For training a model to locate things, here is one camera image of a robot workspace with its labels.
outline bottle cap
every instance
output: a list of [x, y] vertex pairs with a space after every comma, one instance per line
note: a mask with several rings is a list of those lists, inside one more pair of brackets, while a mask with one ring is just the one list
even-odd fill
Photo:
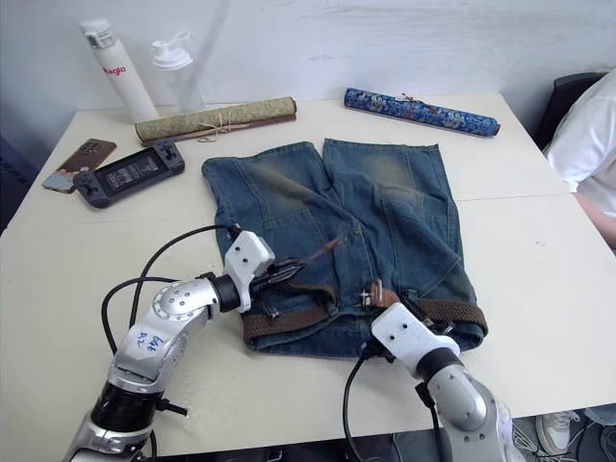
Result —
[[173, 40], [156, 40], [152, 42], [152, 48], [154, 49], [153, 63], [160, 69], [175, 70], [181, 69], [193, 62], [191, 55], [177, 45], [180, 40], [187, 39], [190, 36], [188, 32], [179, 32], [175, 35]]
[[111, 32], [111, 24], [107, 19], [86, 19], [79, 23], [81, 32], [86, 36], [92, 48], [107, 48], [116, 43]]

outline black chair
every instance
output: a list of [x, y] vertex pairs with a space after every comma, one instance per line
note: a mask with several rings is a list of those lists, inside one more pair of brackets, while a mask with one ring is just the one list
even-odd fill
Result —
[[532, 137], [539, 149], [543, 150], [552, 141], [556, 127], [562, 117], [569, 112], [569, 108], [604, 75], [605, 72], [584, 72], [554, 80], [550, 102], [539, 123], [539, 128]]

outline jeans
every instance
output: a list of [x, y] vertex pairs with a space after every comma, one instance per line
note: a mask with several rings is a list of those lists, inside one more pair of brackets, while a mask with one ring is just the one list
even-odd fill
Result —
[[[361, 294], [376, 278], [411, 302], [423, 297], [475, 303], [457, 209], [436, 145], [325, 140], [321, 158], [313, 144], [298, 142], [250, 158], [211, 159], [202, 171], [217, 201], [216, 223], [237, 222], [254, 231], [277, 259], [307, 257], [338, 240], [293, 281], [327, 288], [334, 296], [319, 301], [314, 293], [268, 291], [243, 314], [251, 349], [357, 356], [382, 312], [362, 304]], [[217, 238], [224, 254], [231, 240], [223, 231]], [[301, 318], [316, 305], [324, 312], [316, 321], [293, 330], [280, 322], [273, 333], [246, 338], [250, 316], [274, 310]], [[485, 333], [475, 323], [458, 322], [449, 335], [469, 349]]]

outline clear plastic bottle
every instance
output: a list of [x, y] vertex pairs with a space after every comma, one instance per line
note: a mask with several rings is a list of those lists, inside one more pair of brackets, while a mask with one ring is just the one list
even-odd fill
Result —
[[152, 43], [152, 62], [163, 71], [167, 85], [175, 97], [177, 110], [183, 114], [201, 111], [205, 105], [198, 76], [194, 73], [194, 60], [180, 45], [180, 42], [189, 36], [188, 32], [180, 32], [173, 40], [156, 40]]
[[109, 21], [88, 19], [80, 22], [79, 27], [133, 121], [138, 123], [159, 118], [124, 45], [112, 34]]

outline white shirt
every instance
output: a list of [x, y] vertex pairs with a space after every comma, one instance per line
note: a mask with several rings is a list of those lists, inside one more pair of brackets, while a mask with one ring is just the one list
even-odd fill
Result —
[[616, 69], [571, 107], [546, 157], [572, 193], [616, 218]]

